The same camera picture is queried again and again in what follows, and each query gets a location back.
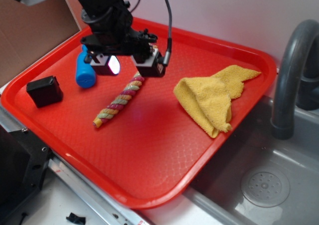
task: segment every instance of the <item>yellow towel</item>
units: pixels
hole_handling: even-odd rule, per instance
[[[232,129],[231,99],[241,96],[242,81],[260,72],[231,65],[211,77],[183,78],[174,94],[191,118],[211,137]]]

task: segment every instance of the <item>sink drain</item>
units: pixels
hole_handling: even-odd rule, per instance
[[[241,180],[241,190],[251,203],[264,208],[281,204],[289,195],[287,177],[272,167],[256,167],[249,170]]]

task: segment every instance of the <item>red tray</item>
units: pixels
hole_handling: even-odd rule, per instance
[[[135,29],[146,27],[159,36],[164,52],[167,27],[135,19]],[[232,64],[261,71],[232,101],[235,129],[276,76],[274,61],[263,52],[174,28],[165,77],[148,78],[124,110],[96,129],[92,121],[123,90],[136,68],[129,57],[120,57],[118,76],[99,76],[89,89],[77,86],[79,41],[89,33],[85,29],[19,75],[1,102],[70,165],[133,209],[156,207],[179,195],[231,134],[211,139],[189,117],[173,94],[181,78],[211,76]],[[50,75],[56,76],[63,100],[38,109],[26,84]]]

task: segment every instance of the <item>black plastic mount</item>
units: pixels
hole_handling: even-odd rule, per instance
[[[66,217],[66,219],[74,224],[80,224],[80,225],[85,225],[85,222],[86,222],[85,217],[79,217],[75,215],[74,213],[70,213],[70,216]]]
[[[32,131],[0,126],[0,225],[42,189],[51,154]]]

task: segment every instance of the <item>blue object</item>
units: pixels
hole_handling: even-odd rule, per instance
[[[82,52],[76,61],[75,81],[82,88],[90,88],[95,84],[96,73],[89,63],[85,63],[84,59],[87,55],[87,48],[83,45]]]

